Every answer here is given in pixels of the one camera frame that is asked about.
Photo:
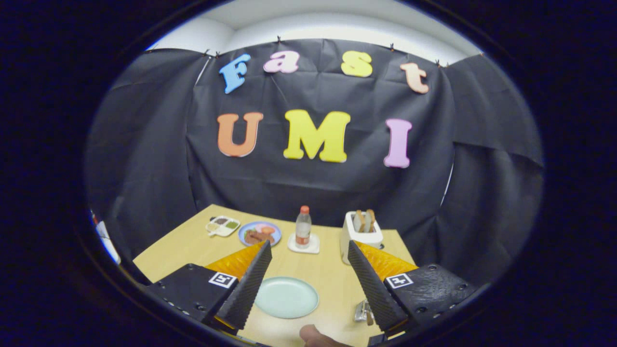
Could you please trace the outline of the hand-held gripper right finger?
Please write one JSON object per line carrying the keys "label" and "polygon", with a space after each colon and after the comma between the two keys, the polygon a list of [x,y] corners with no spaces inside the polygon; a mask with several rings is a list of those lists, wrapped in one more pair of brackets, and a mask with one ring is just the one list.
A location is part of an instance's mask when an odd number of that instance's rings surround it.
{"label": "hand-held gripper right finger", "polygon": [[363,242],[349,241],[348,261],[387,337],[433,325],[480,294],[441,265],[419,267]]}

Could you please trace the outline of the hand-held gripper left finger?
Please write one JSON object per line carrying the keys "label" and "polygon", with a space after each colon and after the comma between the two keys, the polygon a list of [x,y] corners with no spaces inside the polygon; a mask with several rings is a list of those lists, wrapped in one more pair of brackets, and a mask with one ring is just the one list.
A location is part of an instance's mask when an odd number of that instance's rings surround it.
{"label": "hand-held gripper left finger", "polygon": [[207,266],[185,264],[145,291],[204,325],[236,333],[245,327],[271,260],[265,240]]}

